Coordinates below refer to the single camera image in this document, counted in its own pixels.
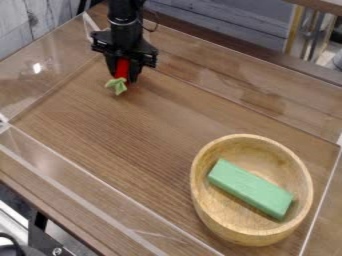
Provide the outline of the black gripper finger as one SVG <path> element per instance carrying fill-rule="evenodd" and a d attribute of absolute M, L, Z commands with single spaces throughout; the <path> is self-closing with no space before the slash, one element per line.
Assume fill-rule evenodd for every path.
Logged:
<path fill-rule="evenodd" d="M 116 62 L 117 62 L 117 59 L 115 56 L 105 55 L 105 63 L 107 63 L 111 76 L 115 76 L 115 73 L 116 73 Z"/>
<path fill-rule="evenodd" d="M 143 64 L 139 59 L 129 60 L 129 67 L 128 67 L 128 81 L 135 83 L 137 81 L 137 76 L 141 72 Z"/>

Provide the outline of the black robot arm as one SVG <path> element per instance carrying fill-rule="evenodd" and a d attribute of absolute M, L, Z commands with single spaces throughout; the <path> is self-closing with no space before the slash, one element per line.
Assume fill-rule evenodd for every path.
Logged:
<path fill-rule="evenodd" d="M 108 0 L 108 30 L 93 31 L 91 48 L 105 58 L 108 71 L 127 84 L 137 81 L 144 67 L 156 67 L 157 49 L 143 37 L 145 0 Z"/>

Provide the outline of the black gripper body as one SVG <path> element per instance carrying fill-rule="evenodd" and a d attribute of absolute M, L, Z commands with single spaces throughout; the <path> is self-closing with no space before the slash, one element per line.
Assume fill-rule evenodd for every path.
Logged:
<path fill-rule="evenodd" d="M 124 40 L 121 44 L 112 40 L 112 33 L 109 30 L 95 31 L 91 33 L 92 45 L 91 48 L 93 51 L 105 55 L 115 56 L 119 60 L 124 59 L 139 59 L 143 66 L 156 67 L 157 62 L 157 49 L 144 40 L 143 37 L 135 40 L 133 43 L 129 43 L 128 40 Z"/>

